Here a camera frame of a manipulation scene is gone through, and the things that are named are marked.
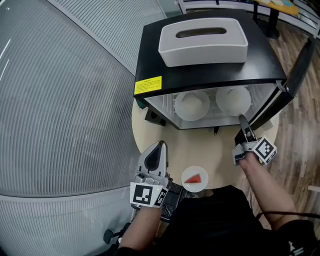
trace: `white plate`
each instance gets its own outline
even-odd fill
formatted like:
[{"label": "white plate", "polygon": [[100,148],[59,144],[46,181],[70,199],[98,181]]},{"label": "white plate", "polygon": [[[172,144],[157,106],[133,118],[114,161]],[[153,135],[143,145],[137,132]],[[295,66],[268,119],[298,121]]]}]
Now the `white plate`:
[{"label": "white plate", "polygon": [[[185,183],[187,179],[197,174],[199,174],[201,177],[200,183]],[[208,181],[208,173],[205,169],[201,168],[200,166],[190,166],[187,169],[185,169],[181,175],[182,186],[190,192],[199,192],[201,190],[204,190],[208,185]]]},{"label": "white plate", "polygon": [[215,101],[223,113],[235,117],[244,115],[251,106],[250,93],[242,85],[219,88]]},{"label": "white plate", "polygon": [[[188,111],[183,104],[183,100],[188,95],[194,95],[201,103],[194,112]],[[174,101],[174,110],[176,114],[185,121],[196,121],[203,118],[209,111],[210,99],[203,90],[191,90],[180,92]]]}]

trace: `yellow label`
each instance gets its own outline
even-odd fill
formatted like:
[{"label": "yellow label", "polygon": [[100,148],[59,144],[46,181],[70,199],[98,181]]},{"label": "yellow label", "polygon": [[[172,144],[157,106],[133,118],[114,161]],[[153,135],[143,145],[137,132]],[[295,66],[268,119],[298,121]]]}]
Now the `yellow label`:
[{"label": "yellow label", "polygon": [[134,95],[147,93],[161,89],[162,76],[157,76],[145,80],[135,82]]}]

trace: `person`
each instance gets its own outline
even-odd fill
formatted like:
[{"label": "person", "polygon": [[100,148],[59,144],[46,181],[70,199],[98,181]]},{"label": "person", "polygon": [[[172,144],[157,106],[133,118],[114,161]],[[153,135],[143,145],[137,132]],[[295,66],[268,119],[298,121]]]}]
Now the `person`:
[{"label": "person", "polygon": [[[259,164],[256,155],[247,153],[239,165],[263,212],[296,212],[290,195]],[[265,214],[272,230],[263,229],[244,193],[231,185],[213,189],[209,197],[183,199],[161,238],[152,245],[160,216],[161,209],[142,207],[115,254],[320,255],[311,221],[296,215]]]}]

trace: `black shirt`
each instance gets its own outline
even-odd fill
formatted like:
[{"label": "black shirt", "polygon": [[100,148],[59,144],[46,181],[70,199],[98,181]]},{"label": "black shirt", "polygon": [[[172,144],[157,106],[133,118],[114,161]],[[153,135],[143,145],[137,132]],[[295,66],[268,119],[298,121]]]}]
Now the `black shirt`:
[{"label": "black shirt", "polygon": [[[276,232],[263,229],[244,193],[227,186],[214,189],[210,197],[183,199],[157,245],[143,254],[306,256],[317,246],[312,222],[290,221]],[[129,248],[116,252],[136,254]]]}]

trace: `watermelon slice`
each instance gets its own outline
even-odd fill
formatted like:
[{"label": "watermelon slice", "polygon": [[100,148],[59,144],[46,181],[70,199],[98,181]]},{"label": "watermelon slice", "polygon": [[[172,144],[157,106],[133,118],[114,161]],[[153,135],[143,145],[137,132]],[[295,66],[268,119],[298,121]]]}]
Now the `watermelon slice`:
[{"label": "watermelon slice", "polygon": [[192,177],[188,178],[184,183],[201,183],[200,174],[193,175]]}]

